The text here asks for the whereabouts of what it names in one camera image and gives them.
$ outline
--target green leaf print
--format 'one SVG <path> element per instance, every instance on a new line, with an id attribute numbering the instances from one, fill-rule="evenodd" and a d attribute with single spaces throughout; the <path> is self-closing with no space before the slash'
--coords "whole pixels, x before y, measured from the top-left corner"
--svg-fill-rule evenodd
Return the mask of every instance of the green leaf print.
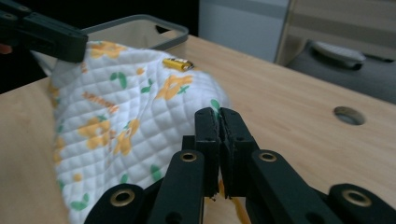
<path id="1" fill-rule="evenodd" d="M 140 92 L 141 92 L 141 93 L 149 92 L 149 91 L 151 90 L 152 83 L 153 83 L 153 82 L 152 82 L 151 78 L 149 78 L 149 79 L 148 79 L 148 86 L 142 88 L 142 90 L 140 90 Z"/>
<path id="2" fill-rule="evenodd" d="M 77 211 L 82 211 L 84 208 L 86 208 L 88 205 L 84 202 L 72 202 L 70 203 L 70 206 Z"/>
<path id="3" fill-rule="evenodd" d="M 111 74 L 110 80 L 114 81 L 117 78 L 117 73 Z"/>
<path id="4" fill-rule="evenodd" d="M 124 126 L 124 130 L 128 130 L 129 129 L 129 123 L 131 123 L 131 121 L 129 120 L 128 123 L 126 123 L 126 125 Z"/>
<path id="5" fill-rule="evenodd" d="M 142 88 L 142 90 L 140 91 L 141 93 L 146 93 L 146 92 L 149 92 L 150 91 L 150 89 L 151 89 L 151 87 L 150 86 L 148 86 L 148 87 L 144 87 L 144 88 Z"/>
<path id="6" fill-rule="evenodd" d="M 84 196 L 82 196 L 82 201 L 84 203 L 87 203 L 90 200 L 90 195 L 85 193 Z"/>
<path id="7" fill-rule="evenodd" d="M 158 167 L 155 164 L 152 164 L 150 167 L 151 171 L 151 177 L 154 180 L 154 182 L 159 181 L 161 178 L 163 178 L 163 174 L 161 174 L 160 167 Z"/>
<path id="8" fill-rule="evenodd" d="M 64 129 L 64 126 L 61 124 L 61 125 L 59 125 L 58 130 L 56 132 L 61 133 L 63 129 Z"/>
<path id="9" fill-rule="evenodd" d="M 123 73 L 119 73 L 119 80 L 122 88 L 125 89 L 127 83 L 126 83 L 126 76 Z"/>
<path id="10" fill-rule="evenodd" d="M 63 191 L 64 190 L 64 182 L 62 180 L 58 180 L 58 185 L 59 185 L 59 188 L 61 189 L 61 191 Z"/>
<path id="11" fill-rule="evenodd" d="M 82 201 L 81 202 L 71 202 L 70 206 L 77 211 L 82 211 L 88 206 L 88 201 L 90 200 L 90 195 L 88 193 L 85 193 L 84 196 L 82 196 Z"/>
<path id="12" fill-rule="evenodd" d="M 180 90 L 178 91 L 177 94 L 181 94 L 181 93 L 186 93 L 186 90 L 189 88 L 189 86 L 182 86 L 180 87 Z"/>
<path id="13" fill-rule="evenodd" d="M 219 102 L 218 102 L 217 100 L 212 99 L 212 100 L 210 101 L 210 104 L 212 104 L 213 107 L 215 107 L 217 110 L 220 109 L 220 104 L 219 104 Z"/>
<path id="14" fill-rule="evenodd" d="M 99 116 L 97 116 L 97 118 L 99 119 L 100 122 L 107 120 L 105 115 L 99 115 Z"/>
<path id="15" fill-rule="evenodd" d="M 125 174 L 121 177 L 120 184 L 126 184 L 127 181 L 128 181 L 128 175 Z"/>

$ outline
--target table hole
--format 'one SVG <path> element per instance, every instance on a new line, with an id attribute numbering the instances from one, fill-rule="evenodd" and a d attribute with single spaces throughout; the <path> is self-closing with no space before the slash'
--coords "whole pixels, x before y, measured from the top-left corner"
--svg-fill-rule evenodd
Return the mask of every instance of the table hole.
<path id="1" fill-rule="evenodd" d="M 361 112 L 347 106 L 337 106 L 333 113 L 339 120 L 350 125 L 365 123 L 365 118 Z"/>

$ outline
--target black clamp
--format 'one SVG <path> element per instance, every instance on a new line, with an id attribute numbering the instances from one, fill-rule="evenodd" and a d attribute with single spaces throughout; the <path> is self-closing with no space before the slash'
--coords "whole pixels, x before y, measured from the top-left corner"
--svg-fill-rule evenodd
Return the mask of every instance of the black clamp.
<path id="1" fill-rule="evenodd" d="M 0 0 L 0 43 L 19 44 L 70 63 L 84 59 L 88 36 L 78 28 L 33 12 L 9 0 Z"/>
<path id="2" fill-rule="evenodd" d="M 396 223 L 396 211 L 372 192 L 340 184 L 321 193 L 280 154 L 260 149 L 237 112 L 204 108 L 162 180 L 109 189 L 85 224 L 203 223 L 204 197 L 219 192 L 219 168 L 226 198 L 246 197 L 251 223 Z"/>

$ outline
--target metal bolt hole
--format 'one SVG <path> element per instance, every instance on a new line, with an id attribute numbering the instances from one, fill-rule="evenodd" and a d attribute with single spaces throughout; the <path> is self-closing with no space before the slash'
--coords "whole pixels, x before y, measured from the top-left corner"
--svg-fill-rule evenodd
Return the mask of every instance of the metal bolt hole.
<path id="1" fill-rule="evenodd" d="M 20 11 L 30 11 L 29 7 L 19 7 Z"/>
<path id="2" fill-rule="evenodd" d="M 194 153 L 186 152 L 181 154 L 181 159 L 183 161 L 195 161 L 197 159 L 197 155 Z"/>
<path id="3" fill-rule="evenodd" d="M 123 207 L 133 200 L 134 192 L 131 189 L 119 189 L 110 198 L 111 204 L 116 207 Z"/>
<path id="4" fill-rule="evenodd" d="M 15 16 L 13 16 L 12 14 L 4 14 L 3 18 L 7 19 L 7 20 L 11 20 L 11 21 L 15 21 L 17 18 Z"/>
<path id="5" fill-rule="evenodd" d="M 262 159 L 262 161 L 276 161 L 276 156 L 269 152 L 263 152 L 260 154 L 260 159 Z"/>
<path id="6" fill-rule="evenodd" d="M 354 189 L 346 189 L 343 190 L 343 197 L 350 203 L 353 203 L 360 207 L 369 207 L 372 204 L 372 201 L 366 195 L 354 190 Z"/>

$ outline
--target round hole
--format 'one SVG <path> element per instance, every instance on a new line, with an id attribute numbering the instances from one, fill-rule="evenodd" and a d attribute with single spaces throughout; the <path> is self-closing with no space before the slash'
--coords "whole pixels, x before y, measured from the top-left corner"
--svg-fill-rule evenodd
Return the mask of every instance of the round hole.
<path id="1" fill-rule="evenodd" d="M 30 11 L 29 7 L 19 7 L 20 11 Z"/>
<path id="2" fill-rule="evenodd" d="M 362 125 L 365 122 L 363 114 L 350 107 L 337 106 L 333 112 L 339 120 L 347 124 Z"/>
<path id="3" fill-rule="evenodd" d="M 17 18 L 14 16 L 14 15 L 12 15 L 12 14 L 4 14 L 3 15 L 3 18 L 5 18 L 5 19 L 7 19 L 7 20 L 11 20 L 11 21 L 15 21 Z"/>
<path id="4" fill-rule="evenodd" d="M 308 213 L 305 215 L 306 219 L 312 224 L 324 224 L 324 219 L 316 213 Z"/>
<path id="5" fill-rule="evenodd" d="M 195 161 L 197 159 L 197 155 L 190 152 L 183 153 L 180 157 L 183 161 Z"/>
<path id="6" fill-rule="evenodd" d="M 262 159 L 262 161 L 276 161 L 276 156 L 269 152 L 263 152 L 260 154 L 260 159 Z"/>
<path id="7" fill-rule="evenodd" d="M 354 189 L 344 190 L 343 197 L 350 203 L 353 203 L 360 207 L 368 207 L 372 204 L 372 201 L 366 195 Z"/>
<path id="8" fill-rule="evenodd" d="M 123 207 L 134 200 L 134 192 L 131 189 L 119 189 L 111 195 L 110 202 L 116 207 Z"/>
<path id="9" fill-rule="evenodd" d="M 181 214 L 176 212 L 169 213 L 165 218 L 166 224 L 179 224 L 181 220 Z"/>

